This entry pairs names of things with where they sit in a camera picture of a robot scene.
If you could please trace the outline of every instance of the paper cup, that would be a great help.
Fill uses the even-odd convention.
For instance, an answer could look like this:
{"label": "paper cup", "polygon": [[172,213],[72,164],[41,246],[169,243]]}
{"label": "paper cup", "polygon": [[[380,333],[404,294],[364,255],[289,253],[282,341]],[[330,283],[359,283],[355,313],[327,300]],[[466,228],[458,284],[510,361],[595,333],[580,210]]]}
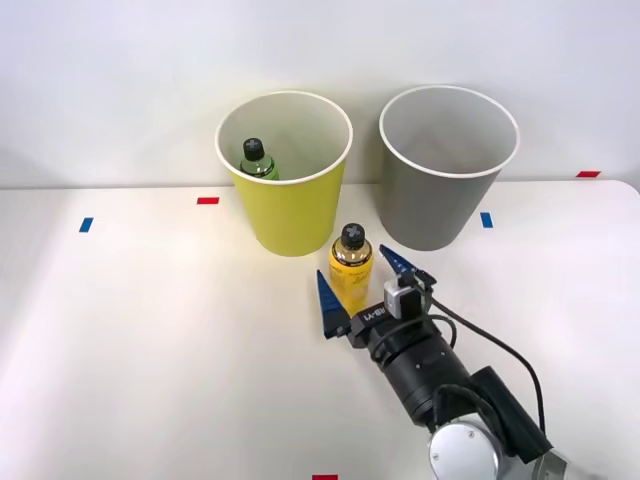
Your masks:
{"label": "paper cup", "polygon": [[[259,138],[280,180],[239,170],[242,144]],[[218,126],[215,146],[229,169],[258,241],[273,253],[300,256],[333,232],[353,128],[346,113],[319,95],[284,91],[240,105]]]}
{"label": "paper cup", "polygon": [[455,240],[520,144],[502,105],[442,85],[393,98],[380,115],[380,135],[380,218],[396,241],[416,250]]}

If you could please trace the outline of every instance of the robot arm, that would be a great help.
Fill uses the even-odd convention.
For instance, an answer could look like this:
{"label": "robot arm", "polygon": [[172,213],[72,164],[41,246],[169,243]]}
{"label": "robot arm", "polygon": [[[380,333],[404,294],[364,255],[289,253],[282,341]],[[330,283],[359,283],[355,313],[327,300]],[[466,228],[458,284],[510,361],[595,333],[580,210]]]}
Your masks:
{"label": "robot arm", "polygon": [[[595,480],[552,450],[544,434],[539,382],[528,362],[506,344],[456,315],[433,297],[436,280],[381,245],[397,276],[386,282],[384,301],[353,318],[318,272],[327,339],[346,336],[367,349],[414,424],[432,434],[429,458],[440,480]],[[539,394],[540,427],[490,366],[469,374],[453,343],[442,337],[432,305],[516,355],[532,373]]]}

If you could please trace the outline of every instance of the white wall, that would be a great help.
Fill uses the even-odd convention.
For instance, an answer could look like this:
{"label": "white wall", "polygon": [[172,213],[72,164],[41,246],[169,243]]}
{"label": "white wall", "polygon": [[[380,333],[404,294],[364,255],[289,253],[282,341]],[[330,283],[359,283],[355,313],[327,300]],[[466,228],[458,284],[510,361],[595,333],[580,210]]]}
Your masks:
{"label": "white wall", "polygon": [[5,0],[0,186],[228,183],[217,122],[283,87],[345,108],[347,181],[372,180],[384,103],[452,83],[518,119],[503,177],[640,187],[639,20],[633,0]]}

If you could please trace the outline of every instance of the bottle label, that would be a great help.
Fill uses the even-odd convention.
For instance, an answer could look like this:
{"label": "bottle label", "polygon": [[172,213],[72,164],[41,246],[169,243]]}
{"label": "bottle label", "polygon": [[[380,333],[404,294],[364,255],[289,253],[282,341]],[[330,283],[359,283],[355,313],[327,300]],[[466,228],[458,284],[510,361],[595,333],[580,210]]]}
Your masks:
{"label": "bottle label", "polygon": [[271,161],[271,165],[269,165],[269,168],[267,168],[264,172],[247,172],[244,168],[242,168],[242,163],[240,164],[240,171],[255,178],[264,178],[265,180],[280,180],[280,175],[278,174],[278,169],[276,168],[276,162],[274,162],[273,160]]}
{"label": "bottle label", "polygon": [[373,255],[357,264],[345,265],[334,255],[329,255],[329,280],[331,288],[342,306],[353,316],[366,307],[369,277],[373,267]]}

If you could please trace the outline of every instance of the blue tape marker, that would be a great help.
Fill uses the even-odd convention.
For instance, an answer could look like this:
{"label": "blue tape marker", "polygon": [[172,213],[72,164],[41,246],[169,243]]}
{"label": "blue tape marker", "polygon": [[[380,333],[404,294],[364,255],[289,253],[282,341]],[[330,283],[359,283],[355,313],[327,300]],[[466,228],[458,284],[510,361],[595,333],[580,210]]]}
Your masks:
{"label": "blue tape marker", "polygon": [[484,228],[493,228],[493,220],[491,220],[489,212],[480,212],[480,218],[482,218],[482,226]]}
{"label": "blue tape marker", "polygon": [[82,221],[82,225],[80,225],[80,233],[87,233],[91,228],[91,224],[93,223],[93,217],[87,217]]}

